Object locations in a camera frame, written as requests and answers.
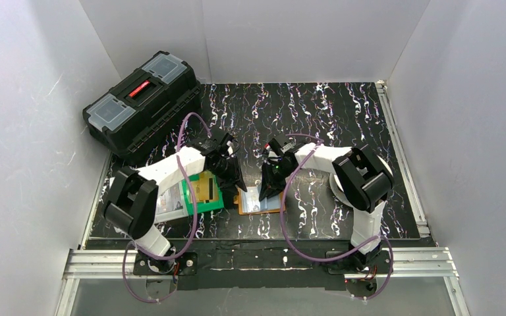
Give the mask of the orange leather card holder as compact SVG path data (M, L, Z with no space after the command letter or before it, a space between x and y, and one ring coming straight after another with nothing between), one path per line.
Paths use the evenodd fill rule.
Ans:
M239 195L237 196L239 215L259 215L279 212L283 193L260 201L260 190L260 186L249 186L246 192L239 190Z

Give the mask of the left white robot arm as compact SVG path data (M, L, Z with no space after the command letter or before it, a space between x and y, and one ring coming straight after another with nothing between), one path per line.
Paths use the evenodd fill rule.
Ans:
M159 194L182 181L188 182L190 176L209 171L215 176L223 197L234 197L246 190L236 152L234 136L216 128L207 138L189 142L155 164L140 169L119 169L105 195L101 215L130 237L147 256L161 261L176 259L190 244L173 253L170 241L155 226Z

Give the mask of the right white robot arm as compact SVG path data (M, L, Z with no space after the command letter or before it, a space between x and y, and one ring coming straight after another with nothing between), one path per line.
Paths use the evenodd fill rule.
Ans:
M292 181L302 169L327 172L338 178L348 205L354 211L349 250L335 257L312 257L302 253L284 236L288 246L300 257L317 263L330 263L351 255L366 263L380 251L381 220L395 180L388 164L368 145L363 147L326 146L324 140L303 134L280 134L266 143L262 151L262 182L259 199L287 195Z

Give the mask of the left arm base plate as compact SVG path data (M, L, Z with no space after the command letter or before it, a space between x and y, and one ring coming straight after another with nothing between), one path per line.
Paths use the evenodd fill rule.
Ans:
M198 254L184 253L181 257L161 261L138 251L132 273L136 276L195 275L198 267Z

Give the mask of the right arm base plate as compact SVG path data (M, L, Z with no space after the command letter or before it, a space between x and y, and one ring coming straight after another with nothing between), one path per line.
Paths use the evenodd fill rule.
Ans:
M369 278L387 274L392 262L388 250L375 248L367 254L357 251L346 258L324 263L323 266L331 275L354 274L360 275L360 278Z

